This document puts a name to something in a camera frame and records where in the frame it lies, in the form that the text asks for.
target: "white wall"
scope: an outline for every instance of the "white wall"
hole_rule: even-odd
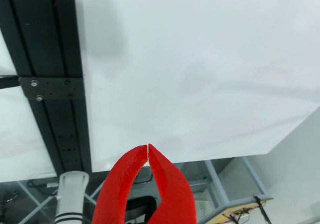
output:
[[[274,200],[265,207],[273,224],[320,220],[320,109],[307,118],[269,154],[249,160]],[[257,193],[241,163],[234,159],[220,179],[229,199]],[[264,223],[259,210],[247,224]]]

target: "metal bracket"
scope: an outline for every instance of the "metal bracket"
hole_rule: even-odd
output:
[[[84,99],[82,78],[21,77],[19,83],[24,95],[31,100]]]
[[[17,76],[0,77],[0,89],[20,86]]]

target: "white board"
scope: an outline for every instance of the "white board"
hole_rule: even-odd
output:
[[[0,76],[16,75],[0,32]],[[20,87],[0,89],[0,182],[56,175]]]
[[[94,171],[264,154],[319,106],[319,0],[76,1]]]

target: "wooden board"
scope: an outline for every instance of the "wooden board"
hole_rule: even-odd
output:
[[[263,206],[266,205],[267,202],[273,199],[262,200],[261,203]],[[220,214],[216,215],[210,221],[206,222],[206,224],[222,224],[222,223],[229,223],[230,221],[225,216],[229,217],[230,215],[235,217],[236,219],[239,218],[239,214],[245,209],[248,212],[252,212],[254,209],[259,208],[257,203],[248,203],[245,205],[230,207],[222,211]]]

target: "black stripe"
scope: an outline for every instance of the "black stripe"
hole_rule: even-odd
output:
[[[65,221],[81,221],[82,222],[82,218],[64,218],[56,221],[54,224],[65,222]]]
[[[69,215],[77,215],[77,216],[82,216],[82,213],[62,213],[59,214],[58,216],[56,216],[55,218],[60,218],[60,217],[64,217],[64,216],[69,216]]]

